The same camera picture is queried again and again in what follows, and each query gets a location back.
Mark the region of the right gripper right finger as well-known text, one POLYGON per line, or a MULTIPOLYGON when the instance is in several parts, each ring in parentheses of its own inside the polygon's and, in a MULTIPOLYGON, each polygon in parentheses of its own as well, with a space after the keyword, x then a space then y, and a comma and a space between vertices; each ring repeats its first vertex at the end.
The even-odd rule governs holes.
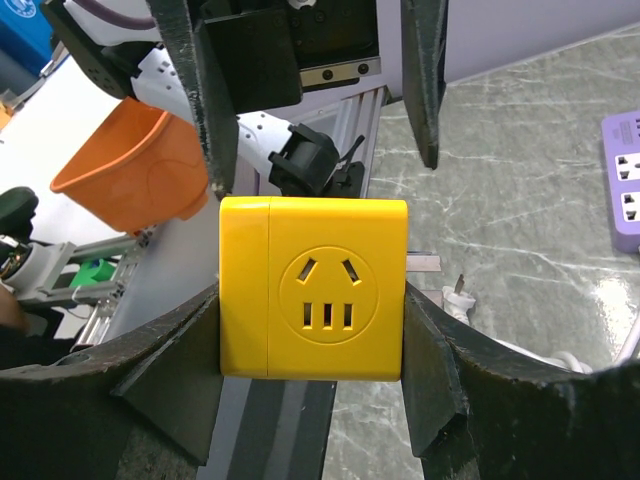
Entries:
POLYGON ((405 294, 402 391, 428 479, 635 479, 639 365, 578 374, 405 294))

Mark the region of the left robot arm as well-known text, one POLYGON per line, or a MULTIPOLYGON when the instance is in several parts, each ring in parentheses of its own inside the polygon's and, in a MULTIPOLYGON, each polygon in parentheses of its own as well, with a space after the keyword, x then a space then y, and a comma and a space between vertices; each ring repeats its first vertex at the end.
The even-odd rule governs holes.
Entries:
POLYGON ((40 9, 103 92, 192 124, 210 185, 239 159, 286 196, 366 193, 379 110, 338 115, 338 139, 276 118, 308 94, 401 78, 424 165, 439 158, 445 1, 44 1, 40 9))

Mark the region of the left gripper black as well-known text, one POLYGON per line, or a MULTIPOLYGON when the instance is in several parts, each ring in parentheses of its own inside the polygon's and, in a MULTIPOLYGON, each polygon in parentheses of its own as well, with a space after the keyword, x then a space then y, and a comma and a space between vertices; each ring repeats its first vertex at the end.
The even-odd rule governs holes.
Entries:
MULTIPOLYGON (((373 1, 147 2, 177 68, 217 195, 232 192, 236 112, 296 105, 304 93, 381 71, 373 1)), ((439 159, 448 2, 401 2, 402 95, 425 167, 439 159)))

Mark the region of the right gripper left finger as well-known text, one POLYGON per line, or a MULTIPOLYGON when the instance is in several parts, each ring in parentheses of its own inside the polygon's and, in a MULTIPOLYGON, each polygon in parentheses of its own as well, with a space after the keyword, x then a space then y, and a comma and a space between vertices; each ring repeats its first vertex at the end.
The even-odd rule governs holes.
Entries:
POLYGON ((1 373, 4 479, 192 479, 222 390, 212 285, 52 366, 1 373))

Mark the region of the yellow cube socket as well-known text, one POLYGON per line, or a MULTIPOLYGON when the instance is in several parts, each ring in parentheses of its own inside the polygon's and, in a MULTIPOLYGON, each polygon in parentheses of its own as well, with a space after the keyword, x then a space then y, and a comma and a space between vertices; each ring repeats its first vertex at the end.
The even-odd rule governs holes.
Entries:
POLYGON ((221 372, 252 379, 398 380, 407 242, 402 200, 224 199, 221 372))

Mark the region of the purple power strip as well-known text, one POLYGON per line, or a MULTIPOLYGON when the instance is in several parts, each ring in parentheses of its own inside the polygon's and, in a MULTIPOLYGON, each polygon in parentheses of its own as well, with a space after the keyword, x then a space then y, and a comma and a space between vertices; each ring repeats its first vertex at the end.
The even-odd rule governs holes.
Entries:
POLYGON ((639 252, 639 111, 606 117, 601 122, 613 246, 639 252))

